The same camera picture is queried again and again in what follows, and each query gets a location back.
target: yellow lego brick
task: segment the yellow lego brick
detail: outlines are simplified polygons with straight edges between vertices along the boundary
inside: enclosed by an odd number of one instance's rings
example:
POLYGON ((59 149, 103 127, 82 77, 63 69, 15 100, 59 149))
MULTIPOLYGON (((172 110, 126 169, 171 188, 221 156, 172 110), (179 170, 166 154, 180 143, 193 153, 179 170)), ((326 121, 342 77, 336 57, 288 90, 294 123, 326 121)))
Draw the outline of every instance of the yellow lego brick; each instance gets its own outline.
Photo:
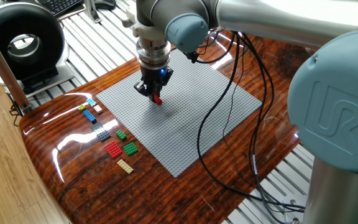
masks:
POLYGON ((134 171, 126 162, 124 162, 122 159, 117 162, 121 168, 123 168, 128 174, 130 174, 132 171, 134 171))

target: black cable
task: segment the black cable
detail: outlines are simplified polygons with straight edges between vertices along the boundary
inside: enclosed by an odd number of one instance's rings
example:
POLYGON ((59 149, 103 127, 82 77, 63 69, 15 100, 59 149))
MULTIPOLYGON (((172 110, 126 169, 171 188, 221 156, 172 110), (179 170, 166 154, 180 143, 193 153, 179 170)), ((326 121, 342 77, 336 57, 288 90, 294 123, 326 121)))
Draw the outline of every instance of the black cable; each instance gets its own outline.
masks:
POLYGON ((269 212, 270 216, 272 216, 272 218, 274 220, 276 220, 277 222, 279 223, 282 223, 284 224, 284 222, 280 221, 277 217, 275 217, 273 215, 273 213, 271 212, 271 208, 269 207, 269 205, 267 204, 265 198, 264 198, 264 192, 266 194, 269 194, 268 192, 266 192, 260 185, 260 182, 259 182, 259 176, 258 176, 258 173, 257 173, 257 168, 256 168, 256 161, 255 161, 255 148, 256 148, 256 139, 257 139, 257 133, 258 133, 258 130, 259 130, 259 127, 260 127, 260 124, 261 122, 264 120, 266 114, 269 112, 270 108, 272 107, 272 104, 273 104, 273 101, 274 101, 274 87, 273 87, 273 81, 272 81, 272 78, 269 74, 269 72, 267 71, 265 65, 262 63, 261 59, 259 58, 259 56, 257 56, 256 54, 256 50, 254 48, 254 46, 252 45, 252 42, 248 39, 248 37, 246 35, 244 35, 245 39, 247 40, 248 42, 248 47, 250 48, 250 50, 252 51, 252 53, 255 55, 255 57, 257 58, 258 60, 258 63, 259 63, 259 66, 260 66, 260 71, 261 71, 261 74, 262 74, 262 79, 264 81, 264 90, 265 90, 265 93, 264 93, 264 99, 262 101, 262 105, 260 107, 260 113, 259 113, 259 117, 258 117, 258 122, 257 122, 257 126, 255 127, 255 131, 251 137, 251 141, 250 141, 250 148, 249 148, 249 164, 250 164, 250 169, 252 170, 252 168, 254 168, 254 171, 252 172, 253 175, 254 175, 254 178, 257 182, 257 186, 258 186, 258 190, 260 192, 260 195, 262 197, 262 200, 263 200, 263 203, 264 203, 264 206, 266 208, 266 210, 269 212), (265 76, 264 76, 264 71, 266 72, 267 76, 268 76, 268 79, 270 81, 270 84, 271 84, 271 87, 272 87, 272 100, 266 110, 266 112, 263 114, 263 108, 264 108, 264 105, 265 105, 265 102, 266 102, 266 97, 267 97, 267 83, 266 83, 266 79, 265 79, 265 76))
MULTIPOLYGON (((201 131, 202 131, 202 128, 205 124, 205 121, 207 120, 207 118, 210 116, 210 114, 215 110, 215 108, 217 107, 218 104, 220 104, 220 102, 222 101, 222 99, 224 98, 224 96, 226 95, 227 91, 230 89, 230 86, 231 86, 231 83, 233 82, 233 79, 234 79, 234 76, 236 74, 236 69, 237 69, 237 65, 238 65, 238 60, 239 60, 239 40, 241 39, 239 37, 239 35, 235 32, 233 32, 233 38, 232 40, 234 40, 234 37, 237 37, 237 49, 236 49, 236 58, 235 58, 235 61, 234 61, 234 68, 233 68, 233 72, 232 72, 232 75, 231 75, 231 78, 230 78, 230 81, 229 83, 227 84, 227 87, 226 89, 223 91, 222 95, 219 97, 219 99, 217 100, 217 102, 213 105, 213 107, 207 112, 206 116, 204 117, 204 119, 202 120, 201 124, 200 124, 200 128, 198 130, 198 134, 197 134, 197 153, 198 153, 198 158, 200 159, 201 161, 201 164, 203 165, 204 169, 206 170, 206 172, 211 176, 211 178, 213 180, 215 180, 218 184, 222 185, 225 189, 229 189, 233 192, 236 192, 238 194, 241 194, 241 195, 245 195, 246 197, 249 197, 251 199, 254 199, 254 200, 258 200, 258 201, 262 201, 262 198, 260 197, 256 197, 254 195, 251 195, 251 194, 248 194, 242 190, 239 190, 239 189, 236 189, 234 187, 231 187, 231 186, 228 186, 226 184, 224 184, 223 182, 221 182, 218 178, 216 178, 212 172, 208 169, 208 167, 206 166, 202 156, 201 156, 201 150, 200 150, 200 137, 201 137, 201 131)), ((288 207, 294 207, 294 208, 303 208, 299 205, 291 205, 291 204, 285 204, 285 203, 278 203, 278 202, 271 202, 271 201, 266 201, 267 203, 270 203, 272 205, 285 205, 285 206, 288 206, 288 207)))
POLYGON ((206 47, 204 48, 204 53, 202 53, 202 54, 199 54, 198 56, 200 56, 200 55, 204 55, 205 53, 206 53, 206 49, 208 48, 208 42, 209 42, 209 38, 207 38, 206 39, 206 47))
POLYGON ((227 55, 227 53, 229 53, 231 47, 233 46, 233 42, 234 42, 234 38, 236 37, 236 34, 237 34, 237 33, 233 32, 233 36, 232 36, 232 38, 231 38, 229 47, 227 48, 226 52, 224 52, 220 57, 218 57, 218 58, 216 58, 216 59, 214 59, 214 60, 210 60, 210 61, 208 61, 208 62, 204 62, 204 61, 202 61, 202 60, 196 60, 196 62, 198 62, 198 63, 214 63, 214 62, 217 62, 218 60, 221 60, 224 56, 227 55))
POLYGON ((215 43, 215 41, 216 41, 216 38, 218 38, 218 35, 219 35, 219 33, 220 32, 222 32, 221 30, 218 30, 218 31, 216 31, 216 33, 215 33, 215 36, 214 36, 214 40, 211 42, 211 43, 207 43, 206 45, 201 45, 201 46, 199 46, 198 48, 200 49, 200 48, 203 48, 203 47, 209 47, 209 46, 211 46, 211 45, 213 45, 214 43, 215 43))
MULTIPOLYGON (((231 116, 231 112, 232 112, 233 101, 234 101, 234 93, 235 93, 236 88, 237 88, 237 86, 238 86, 239 82, 241 81, 241 78, 242 78, 242 76, 243 76, 243 74, 244 74, 244 54, 245 54, 245 46, 247 46, 247 47, 249 48, 249 44, 246 43, 246 42, 244 41, 244 39, 242 39, 242 40, 243 40, 243 43, 244 43, 243 53, 242 53, 242 73, 241 73, 241 76, 240 76, 239 81, 237 82, 237 85, 234 87, 234 90, 233 90, 233 93, 232 93, 232 96, 231 96, 230 112, 229 112, 229 116, 227 117, 226 125, 225 125, 225 127, 224 127, 224 129, 223 129, 223 131, 222 131, 222 136, 223 136, 223 141, 226 143, 226 145, 227 145, 227 147, 229 148, 231 154, 233 155, 234 162, 235 162, 235 164, 236 164, 236 170, 237 170, 237 173, 238 173, 239 177, 240 177, 242 180, 244 180, 246 183, 248 183, 249 185, 253 186, 253 185, 252 185, 249 181, 247 181, 247 180, 244 178, 244 176, 240 173, 239 168, 238 168, 237 158, 236 158, 236 156, 234 155, 233 150, 231 149, 231 147, 230 147, 229 144, 227 143, 226 138, 225 138, 225 135, 224 135, 224 132, 225 132, 225 130, 226 130, 226 128, 227 128, 227 125, 229 124, 229 120, 230 120, 230 116, 231 116)), ((272 198, 272 199, 275 200, 276 202, 280 203, 277 199, 275 199, 272 195, 270 195, 266 190, 264 190, 263 187, 261 187, 261 189, 262 189, 270 198, 272 198)), ((284 207, 287 208, 287 209, 289 209, 289 210, 290 210, 289 212, 302 212, 302 210, 294 210, 294 209, 288 208, 288 207, 286 207, 286 206, 284 206, 284 207)))

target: red lego brick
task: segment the red lego brick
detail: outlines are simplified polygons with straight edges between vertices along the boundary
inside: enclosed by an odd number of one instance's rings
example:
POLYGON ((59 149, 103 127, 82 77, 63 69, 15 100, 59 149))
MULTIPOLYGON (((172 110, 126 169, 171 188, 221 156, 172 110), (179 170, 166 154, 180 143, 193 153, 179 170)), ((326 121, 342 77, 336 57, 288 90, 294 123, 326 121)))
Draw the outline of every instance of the red lego brick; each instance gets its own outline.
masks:
POLYGON ((122 154, 122 150, 118 147, 117 143, 110 142, 104 146, 109 152, 110 156, 114 159, 122 154))

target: green lego brick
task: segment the green lego brick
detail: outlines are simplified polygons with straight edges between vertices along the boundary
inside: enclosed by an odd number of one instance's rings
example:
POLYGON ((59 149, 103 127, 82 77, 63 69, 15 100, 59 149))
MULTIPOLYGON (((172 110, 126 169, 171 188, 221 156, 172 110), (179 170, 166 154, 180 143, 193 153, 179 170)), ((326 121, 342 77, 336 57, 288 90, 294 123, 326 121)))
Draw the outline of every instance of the green lego brick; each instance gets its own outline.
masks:
POLYGON ((127 136, 121 130, 118 130, 116 134, 119 138, 121 138, 121 140, 127 139, 127 136))
POLYGON ((81 105, 78 107, 78 109, 81 111, 81 112, 84 112, 84 110, 86 109, 84 105, 81 105))
POLYGON ((132 155, 133 153, 137 152, 137 148, 135 143, 131 142, 128 145, 122 147, 124 151, 127 153, 128 156, 132 155))

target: lego brick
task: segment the lego brick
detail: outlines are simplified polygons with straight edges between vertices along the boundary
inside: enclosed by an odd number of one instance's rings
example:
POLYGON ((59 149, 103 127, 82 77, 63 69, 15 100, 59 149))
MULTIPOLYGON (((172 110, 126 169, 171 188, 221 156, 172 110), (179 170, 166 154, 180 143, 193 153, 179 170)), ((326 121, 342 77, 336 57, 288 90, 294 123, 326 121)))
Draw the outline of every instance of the lego brick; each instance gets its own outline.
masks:
POLYGON ((117 143, 110 142, 109 144, 104 146, 110 156, 114 159, 122 154, 122 150, 118 147, 117 143))
POLYGON ((89 103, 89 105, 91 106, 95 106, 96 105, 96 102, 92 99, 86 99, 86 101, 89 103))
POLYGON ((130 174, 132 171, 134 171, 126 162, 124 162, 122 159, 117 162, 121 168, 123 168, 128 174, 130 174))
MULTIPOLYGON (((168 65, 173 75, 162 89, 160 97, 164 103, 161 105, 133 91, 132 86, 142 76, 140 71, 96 97, 174 177, 178 177, 198 159, 198 128, 205 114, 222 95, 229 79, 210 65, 190 63, 179 50, 171 51, 168 65)), ((231 85, 203 126, 200 139, 202 154, 222 139, 235 86, 235 83, 231 85)), ((224 134, 232 131, 261 105, 258 99, 242 88, 236 89, 233 100, 230 121, 224 134)))
POLYGON ((86 118, 87 118, 89 121, 92 122, 92 124, 96 123, 96 118, 91 114, 90 111, 84 110, 82 113, 86 116, 86 118))
POLYGON ((118 130, 116 134, 121 140, 127 139, 127 136, 121 130, 118 130))
POLYGON ((122 147, 123 150, 127 153, 128 156, 132 155, 133 153, 137 152, 137 148, 135 143, 131 142, 128 145, 122 147))
POLYGON ((81 112, 84 112, 84 110, 86 110, 86 108, 85 108, 84 105, 79 106, 78 109, 79 109, 81 112))
POLYGON ((103 128, 103 125, 101 123, 96 123, 91 127, 92 131, 96 131, 99 128, 103 128))
POLYGON ((102 130, 99 134, 98 134, 98 130, 96 130, 96 136, 101 142, 104 142, 105 140, 111 137, 111 135, 106 130, 102 130))
POLYGON ((99 105, 96 105, 93 108, 94 108, 94 110, 96 110, 96 112, 98 112, 98 114, 103 113, 102 108, 99 105))

